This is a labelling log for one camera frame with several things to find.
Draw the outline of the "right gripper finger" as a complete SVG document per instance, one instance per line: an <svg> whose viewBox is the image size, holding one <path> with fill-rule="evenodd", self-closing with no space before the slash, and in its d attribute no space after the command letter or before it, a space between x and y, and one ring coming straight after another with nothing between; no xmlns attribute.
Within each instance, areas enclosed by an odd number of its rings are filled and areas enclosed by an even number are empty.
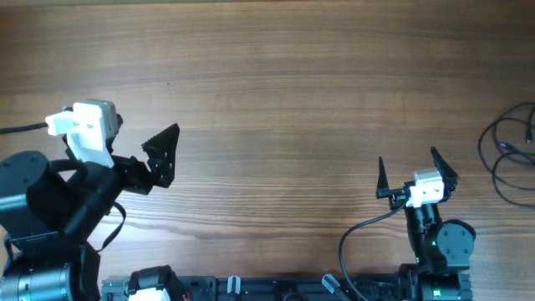
<svg viewBox="0 0 535 301"><path fill-rule="evenodd" d="M381 198L391 198L392 191L389 188L389 183L385 171L385 165L383 158L379 157L379 175L375 191L375 196L377 199Z"/></svg>
<svg viewBox="0 0 535 301"><path fill-rule="evenodd" d="M453 168L442 158L439 151L432 146L431 154L435 164L435 168L440 172L444 182L444 196L451 196L451 193L456 189L459 176Z"/></svg>

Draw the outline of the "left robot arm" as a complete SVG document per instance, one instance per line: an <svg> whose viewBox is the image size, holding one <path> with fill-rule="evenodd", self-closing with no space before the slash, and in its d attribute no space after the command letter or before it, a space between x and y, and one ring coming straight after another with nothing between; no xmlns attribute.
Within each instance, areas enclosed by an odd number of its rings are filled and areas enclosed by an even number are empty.
<svg viewBox="0 0 535 301"><path fill-rule="evenodd" d="M180 128L146 141L147 162L113 156L113 166L24 151L1 163L1 225L7 262L3 300L98 300L100 255L88 242L122 191L147 195L175 178Z"/></svg>

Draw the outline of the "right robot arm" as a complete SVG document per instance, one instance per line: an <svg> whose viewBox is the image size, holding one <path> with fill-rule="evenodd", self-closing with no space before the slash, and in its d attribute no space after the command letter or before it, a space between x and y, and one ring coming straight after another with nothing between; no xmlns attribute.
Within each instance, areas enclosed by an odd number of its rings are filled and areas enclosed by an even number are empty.
<svg viewBox="0 0 535 301"><path fill-rule="evenodd" d="M471 266L476 231L458 219L442 220L438 205L450 199L459 176L435 147L431 155L433 168L415 171L412 181L396 189L389 188L384 161L379 159L376 197L387 198L391 210L405 213L415 263L404 263L397 273L374 278L374 300L473 299L466 271Z"/></svg>

